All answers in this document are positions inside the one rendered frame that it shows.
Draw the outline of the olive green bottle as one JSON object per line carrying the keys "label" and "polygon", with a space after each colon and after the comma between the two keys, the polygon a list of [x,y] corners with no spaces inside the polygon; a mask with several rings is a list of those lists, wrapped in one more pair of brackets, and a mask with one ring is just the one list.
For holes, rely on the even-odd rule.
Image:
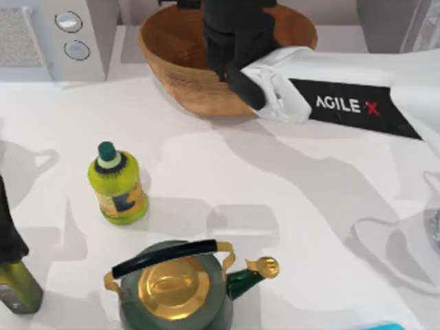
{"label": "olive green bottle", "polygon": [[23,262],[0,263],[0,301],[14,314],[35,314],[43,289]]}

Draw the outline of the pale microwave oven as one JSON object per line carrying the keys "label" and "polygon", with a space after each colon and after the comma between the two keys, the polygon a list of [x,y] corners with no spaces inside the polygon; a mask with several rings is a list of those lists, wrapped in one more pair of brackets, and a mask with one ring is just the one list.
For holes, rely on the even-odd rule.
{"label": "pale microwave oven", "polygon": [[[90,0],[0,0],[0,82],[91,82],[105,79]],[[82,19],[77,33],[60,30],[55,14],[72,11]],[[66,42],[86,43],[87,60],[65,55]]]}

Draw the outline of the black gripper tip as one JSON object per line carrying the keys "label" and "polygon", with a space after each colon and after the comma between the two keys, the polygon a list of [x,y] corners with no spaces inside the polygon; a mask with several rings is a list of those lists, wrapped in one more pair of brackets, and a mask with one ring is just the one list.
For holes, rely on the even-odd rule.
{"label": "black gripper tip", "polygon": [[15,228],[4,180],[0,175],[0,263],[19,263],[29,251],[29,247]]}

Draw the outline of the clear glass vessel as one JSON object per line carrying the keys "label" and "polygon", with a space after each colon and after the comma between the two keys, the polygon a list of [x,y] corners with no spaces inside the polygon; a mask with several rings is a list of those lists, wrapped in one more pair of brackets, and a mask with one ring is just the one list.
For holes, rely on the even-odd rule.
{"label": "clear glass vessel", "polygon": [[423,211],[428,240],[433,250],[440,256],[440,173],[425,172],[424,181],[430,191],[430,197]]}

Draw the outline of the green and gold kettle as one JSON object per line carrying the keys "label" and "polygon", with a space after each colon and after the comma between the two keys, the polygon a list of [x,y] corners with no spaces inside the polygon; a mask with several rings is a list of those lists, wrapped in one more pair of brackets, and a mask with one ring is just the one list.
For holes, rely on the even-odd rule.
{"label": "green and gold kettle", "polygon": [[271,256],[229,272],[235,260],[229,242],[162,241],[113,266],[104,287],[123,330],[231,330],[234,301],[280,272]]}

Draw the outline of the grey cabinet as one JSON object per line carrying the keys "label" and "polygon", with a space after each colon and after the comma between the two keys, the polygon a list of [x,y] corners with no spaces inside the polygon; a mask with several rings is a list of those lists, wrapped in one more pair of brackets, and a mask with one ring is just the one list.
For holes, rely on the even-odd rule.
{"label": "grey cabinet", "polygon": [[371,53],[440,48],[440,0],[357,0],[357,15]]}

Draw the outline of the small microwave knob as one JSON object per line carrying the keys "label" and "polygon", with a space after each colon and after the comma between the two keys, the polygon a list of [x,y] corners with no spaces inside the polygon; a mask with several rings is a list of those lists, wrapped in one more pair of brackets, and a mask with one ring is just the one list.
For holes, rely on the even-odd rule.
{"label": "small microwave knob", "polygon": [[75,61],[85,61],[91,55],[89,46],[79,40],[66,42],[63,46],[63,51],[66,56]]}

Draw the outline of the light blue flat object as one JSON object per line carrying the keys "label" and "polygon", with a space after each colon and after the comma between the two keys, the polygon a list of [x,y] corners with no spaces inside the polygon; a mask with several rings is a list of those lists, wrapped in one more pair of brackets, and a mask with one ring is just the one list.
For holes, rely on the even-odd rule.
{"label": "light blue flat object", "polygon": [[347,330],[407,330],[399,322],[381,320],[350,326]]}

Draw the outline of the large microwave knob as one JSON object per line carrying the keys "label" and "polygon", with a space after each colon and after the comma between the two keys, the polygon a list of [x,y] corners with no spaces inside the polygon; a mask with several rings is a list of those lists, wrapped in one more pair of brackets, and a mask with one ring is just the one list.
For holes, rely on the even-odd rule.
{"label": "large microwave knob", "polygon": [[72,11],[55,14],[54,22],[60,30],[66,33],[77,33],[83,27],[81,17]]}

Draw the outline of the wooden bowl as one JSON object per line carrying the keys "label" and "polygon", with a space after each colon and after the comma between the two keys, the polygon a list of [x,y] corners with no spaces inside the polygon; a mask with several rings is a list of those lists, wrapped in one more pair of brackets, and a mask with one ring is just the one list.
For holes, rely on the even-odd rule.
{"label": "wooden bowl", "polygon": [[138,45],[155,77],[185,110],[198,116],[262,114],[269,99],[243,68],[282,46],[316,48],[315,25],[278,3],[267,25],[220,32],[204,22],[203,0],[172,4],[147,18]]}

